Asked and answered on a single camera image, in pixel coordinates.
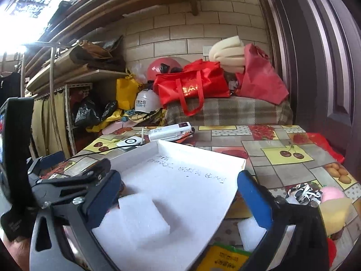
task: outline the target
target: metal screw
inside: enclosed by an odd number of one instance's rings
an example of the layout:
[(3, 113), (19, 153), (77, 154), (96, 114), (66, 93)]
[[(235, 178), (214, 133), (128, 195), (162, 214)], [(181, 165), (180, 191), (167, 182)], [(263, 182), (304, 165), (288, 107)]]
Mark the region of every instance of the metal screw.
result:
[(84, 203), (85, 198), (83, 196), (78, 196), (76, 198), (73, 199), (73, 204), (74, 205), (79, 205), (81, 203)]
[(318, 203), (315, 201), (310, 201), (308, 204), (313, 208), (318, 208)]
[(49, 202), (44, 202), (44, 204), (42, 205), (42, 209), (46, 209), (50, 207), (50, 203)]

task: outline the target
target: table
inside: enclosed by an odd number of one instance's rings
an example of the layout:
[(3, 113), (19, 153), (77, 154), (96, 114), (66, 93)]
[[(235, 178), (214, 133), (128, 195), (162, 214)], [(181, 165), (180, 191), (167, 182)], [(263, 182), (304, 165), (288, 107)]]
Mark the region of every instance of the table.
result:
[[(148, 130), (153, 128), (156, 127), (144, 128), (146, 142), (149, 141)], [(100, 152), (99, 148), (104, 146), (115, 147), (119, 140), (134, 135), (140, 136), (141, 130), (142, 127), (124, 128), (118, 131), (118, 134), (100, 136), (78, 154)], [(341, 189), (352, 200), (353, 206), (342, 237), (336, 241), (337, 256), (331, 270), (343, 262), (361, 234), (361, 185), (350, 174), (348, 177), (351, 182), (347, 181), (348, 184), (331, 177), (325, 167), (329, 166), (328, 164), (338, 163), (328, 152), (314, 144), (301, 127), (297, 125), (198, 126), (195, 127), (193, 137), (185, 140), (184, 144), (245, 158), (246, 169), (273, 196), (286, 196), (289, 188), (302, 182), (320, 188), (334, 186)], [(67, 165), (65, 173), (76, 175), (97, 160), (104, 157), (113, 159), (120, 154), (124, 152), (115, 149), (102, 154), (74, 158)], [(237, 228), (237, 222), (240, 220), (240, 218), (226, 217), (210, 244), (219, 242), (241, 248), (242, 242)]]

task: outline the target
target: red plastic bag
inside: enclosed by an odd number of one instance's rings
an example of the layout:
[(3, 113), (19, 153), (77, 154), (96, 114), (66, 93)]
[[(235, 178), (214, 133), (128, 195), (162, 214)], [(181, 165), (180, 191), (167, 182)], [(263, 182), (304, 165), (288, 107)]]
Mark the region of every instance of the red plastic bag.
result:
[[(158, 74), (153, 91), (159, 95), (163, 107), (167, 103), (179, 100), (187, 116), (192, 116), (202, 109), (204, 98), (230, 96), (220, 63), (205, 62), (202, 59), (186, 65), (183, 72)], [(199, 98), (199, 107), (188, 111), (185, 98)]]
[(327, 237), (327, 246), (328, 246), (328, 250), (329, 250), (329, 264), (330, 264), (330, 268), (331, 268), (333, 261), (336, 258), (337, 248), (336, 248), (335, 242), (328, 237)]
[(319, 133), (307, 133), (307, 136), (310, 141), (312, 141), (314, 144), (318, 145), (320, 148), (327, 151), (332, 158), (334, 158), (338, 163), (342, 164), (345, 160), (345, 157), (337, 152), (335, 152), (332, 147), (330, 146), (327, 139)]
[(282, 79), (278, 76), (268, 56), (259, 47), (248, 44), (244, 47), (244, 74), (236, 73), (239, 87), (235, 95), (255, 98), (279, 105), (288, 96)]

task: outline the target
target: white foam tray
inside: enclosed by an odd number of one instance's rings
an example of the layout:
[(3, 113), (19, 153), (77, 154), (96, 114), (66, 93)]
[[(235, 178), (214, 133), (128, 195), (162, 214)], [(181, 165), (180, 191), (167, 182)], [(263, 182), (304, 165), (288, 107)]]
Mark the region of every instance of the white foam tray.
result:
[(122, 271), (185, 271), (225, 217), (245, 160), (159, 140), (122, 154), (111, 164), (127, 193), (152, 197), (170, 234), (136, 249), (115, 208), (93, 229), (100, 245)]

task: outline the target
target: red helmet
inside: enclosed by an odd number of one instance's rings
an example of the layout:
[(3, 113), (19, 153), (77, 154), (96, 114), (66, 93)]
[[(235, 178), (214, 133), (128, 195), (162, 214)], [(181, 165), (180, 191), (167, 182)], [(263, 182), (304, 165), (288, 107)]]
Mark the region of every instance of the red helmet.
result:
[(181, 72), (189, 61), (178, 57), (163, 57), (154, 60), (147, 69), (147, 80), (155, 80), (159, 73)]

